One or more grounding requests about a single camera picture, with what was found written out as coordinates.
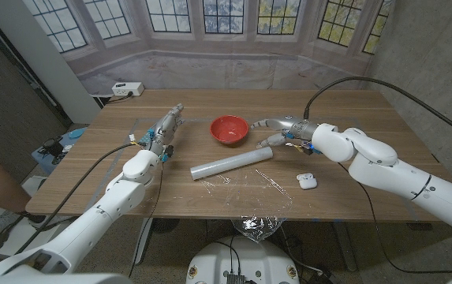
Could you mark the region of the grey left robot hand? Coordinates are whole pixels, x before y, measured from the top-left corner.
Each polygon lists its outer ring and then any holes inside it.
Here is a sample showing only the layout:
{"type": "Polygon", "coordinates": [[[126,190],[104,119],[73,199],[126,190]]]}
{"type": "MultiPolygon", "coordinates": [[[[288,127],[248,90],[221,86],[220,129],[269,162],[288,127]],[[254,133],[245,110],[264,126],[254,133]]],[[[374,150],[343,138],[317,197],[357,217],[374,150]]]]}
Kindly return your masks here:
{"type": "Polygon", "coordinates": [[[179,103],[160,118],[149,130],[150,140],[147,142],[148,150],[161,155],[163,148],[170,144],[174,138],[177,128],[183,124],[181,112],[184,106],[179,103]]]}

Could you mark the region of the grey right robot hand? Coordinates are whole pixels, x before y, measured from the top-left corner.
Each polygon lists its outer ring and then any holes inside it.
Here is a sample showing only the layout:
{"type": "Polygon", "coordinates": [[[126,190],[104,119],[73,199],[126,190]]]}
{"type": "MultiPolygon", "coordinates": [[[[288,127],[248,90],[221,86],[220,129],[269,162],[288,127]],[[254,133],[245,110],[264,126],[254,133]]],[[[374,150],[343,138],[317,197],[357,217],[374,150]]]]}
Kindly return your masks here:
{"type": "Polygon", "coordinates": [[[277,134],[269,136],[258,143],[258,148],[265,148],[283,145],[288,139],[311,141],[318,125],[314,122],[293,116],[284,116],[279,118],[265,118],[250,125],[250,129],[259,127],[267,127],[278,131],[277,134]]]}

